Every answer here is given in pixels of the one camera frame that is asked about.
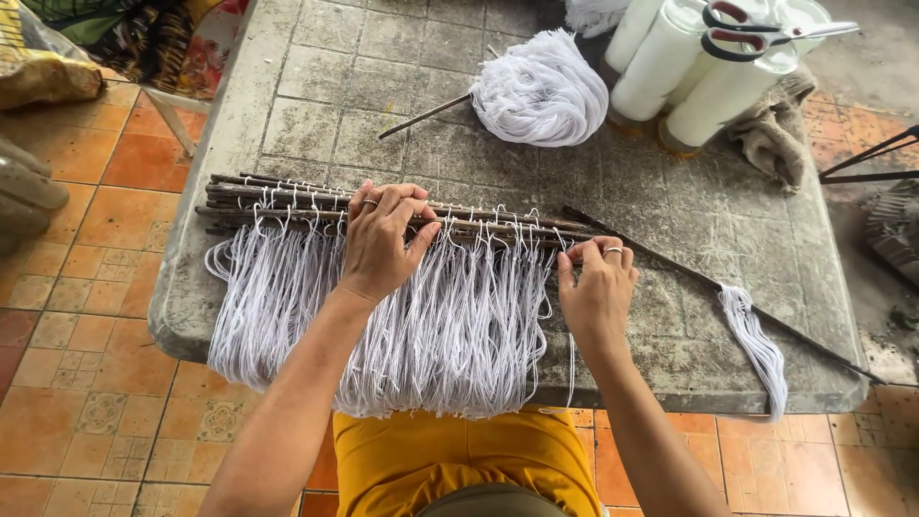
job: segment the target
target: forearm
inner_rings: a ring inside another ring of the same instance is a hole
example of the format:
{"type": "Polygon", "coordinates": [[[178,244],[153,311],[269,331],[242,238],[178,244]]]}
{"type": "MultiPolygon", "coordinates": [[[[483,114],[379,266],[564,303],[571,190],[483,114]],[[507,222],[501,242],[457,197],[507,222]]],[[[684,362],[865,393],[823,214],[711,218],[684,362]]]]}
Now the forearm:
{"type": "Polygon", "coordinates": [[[227,453],[200,516],[287,516],[312,471],[332,399],[372,304],[334,290],[227,453]]]}
{"type": "Polygon", "coordinates": [[[590,358],[588,365],[644,515],[729,516],[724,498],[670,425],[624,343],[595,350],[611,350],[590,358]]]}

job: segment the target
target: gray tabletop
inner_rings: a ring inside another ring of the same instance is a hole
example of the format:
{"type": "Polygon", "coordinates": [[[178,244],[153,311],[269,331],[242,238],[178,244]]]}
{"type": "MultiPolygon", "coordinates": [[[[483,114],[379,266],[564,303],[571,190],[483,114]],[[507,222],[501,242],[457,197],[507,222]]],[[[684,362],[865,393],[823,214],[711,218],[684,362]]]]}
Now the gray tabletop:
{"type": "MultiPolygon", "coordinates": [[[[207,222],[194,214],[214,173],[256,171],[333,186],[412,181],[432,197],[543,213],[567,202],[709,276],[742,285],[801,332],[864,364],[823,197],[797,195],[717,142],[690,160],[645,137],[602,128],[577,147],[502,142],[468,106],[408,131],[377,134],[461,95],[486,49],[498,52],[557,22],[561,2],[259,0],[229,80],[218,91],[188,176],[150,309],[156,343],[204,362],[224,294],[203,267],[207,222]]],[[[642,257],[629,323],[632,354],[665,409],[756,413],[766,394],[713,293],[642,257]]],[[[536,402],[564,404],[568,340],[548,320],[536,402]]],[[[781,332],[789,412],[848,411],[867,383],[781,332]]],[[[578,359],[573,406],[601,407],[578,359]]]]}

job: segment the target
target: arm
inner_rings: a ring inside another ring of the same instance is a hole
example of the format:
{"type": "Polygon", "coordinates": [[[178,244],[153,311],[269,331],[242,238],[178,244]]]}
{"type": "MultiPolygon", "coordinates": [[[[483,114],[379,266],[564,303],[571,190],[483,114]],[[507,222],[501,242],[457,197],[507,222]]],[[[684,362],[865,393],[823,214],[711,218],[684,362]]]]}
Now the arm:
{"type": "Polygon", "coordinates": [[[674,432],[626,346],[638,270],[616,237],[594,237],[559,254],[559,297],[568,328],[609,413],[626,475],[647,517],[729,517],[731,511],[674,432]],[[604,249],[621,248],[603,254],[604,249]],[[577,284],[573,260],[583,259],[577,284]]]}
{"type": "Polygon", "coordinates": [[[200,517],[286,517],[310,477],[332,399],[377,303],[412,274],[440,229],[427,224],[405,249],[413,215],[434,218],[415,185],[371,190],[348,205],[342,280],[325,300],[223,458],[200,517]]]}

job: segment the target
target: hand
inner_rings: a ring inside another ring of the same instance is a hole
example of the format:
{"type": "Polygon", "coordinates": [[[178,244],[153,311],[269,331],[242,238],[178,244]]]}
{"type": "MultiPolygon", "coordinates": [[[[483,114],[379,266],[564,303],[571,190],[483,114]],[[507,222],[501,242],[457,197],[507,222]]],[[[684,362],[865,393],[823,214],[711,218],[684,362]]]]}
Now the hand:
{"type": "Polygon", "coordinates": [[[347,205],[339,287],[378,304],[408,280],[440,230],[440,223],[425,224],[405,247],[405,228],[413,216],[437,217],[422,201],[426,197],[427,190],[411,183],[373,189],[369,179],[364,182],[347,205]]]}
{"type": "Polygon", "coordinates": [[[598,236],[567,253],[559,253],[559,300],[565,323],[588,362],[597,355],[625,351],[626,319],[639,271],[632,267],[634,253],[618,237],[598,236]],[[616,250],[605,249],[618,247],[616,250]],[[584,259],[581,277],[574,283],[573,262],[584,259]]]}

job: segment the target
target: white yarn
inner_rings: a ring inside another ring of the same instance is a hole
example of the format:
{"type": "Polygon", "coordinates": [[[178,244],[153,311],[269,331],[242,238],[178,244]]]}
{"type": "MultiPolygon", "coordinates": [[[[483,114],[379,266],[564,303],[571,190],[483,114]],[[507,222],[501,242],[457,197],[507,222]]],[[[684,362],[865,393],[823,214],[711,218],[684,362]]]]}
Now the white yarn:
{"type": "MultiPolygon", "coordinates": [[[[385,417],[423,409],[477,419],[518,411],[533,396],[547,346],[539,320],[550,316],[539,309],[549,306],[545,282],[555,251],[528,244],[536,240],[527,233],[532,225],[509,222],[502,224],[515,229],[514,244],[484,229],[473,243],[458,244],[450,239],[455,218],[446,219],[408,282],[371,315],[335,410],[385,417]]],[[[261,391],[340,278],[345,238],[342,224],[326,236],[328,222],[288,232],[255,220],[206,255],[207,269],[227,281],[208,365],[261,391]]]]}
{"type": "Polygon", "coordinates": [[[614,28],[631,0],[565,0],[565,23],[574,32],[593,38],[614,28]]]}
{"type": "Polygon", "coordinates": [[[789,398],[789,387],[785,383],[785,357],[759,326],[759,318],[754,314],[753,299],[740,287],[721,285],[718,294],[728,317],[731,332],[746,351],[756,374],[766,386],[769,394],[769,416],[765,419],[744,417],[753,421],[778,422],[785,413],[785,403],[789,398]]]}
{"type": "Polygon", "coordinates": [[[599,129],[609,91],[574,46],[544,30],[486,62],[469,89],[479,120],[498,138],[539,147],[578,145],[599,129]]]}

